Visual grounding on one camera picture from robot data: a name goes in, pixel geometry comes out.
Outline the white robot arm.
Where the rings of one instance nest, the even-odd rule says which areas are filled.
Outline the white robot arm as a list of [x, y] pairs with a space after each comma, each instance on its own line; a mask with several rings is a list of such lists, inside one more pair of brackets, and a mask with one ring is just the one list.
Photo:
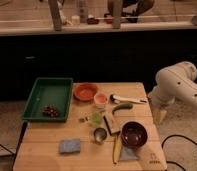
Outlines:
[[153, 120], [159, 125], [167, 115], [166, 107], [179, 99], [197, 110], [196, 66], [188, 61], [160, 69], [156, 85], [149, 93]]

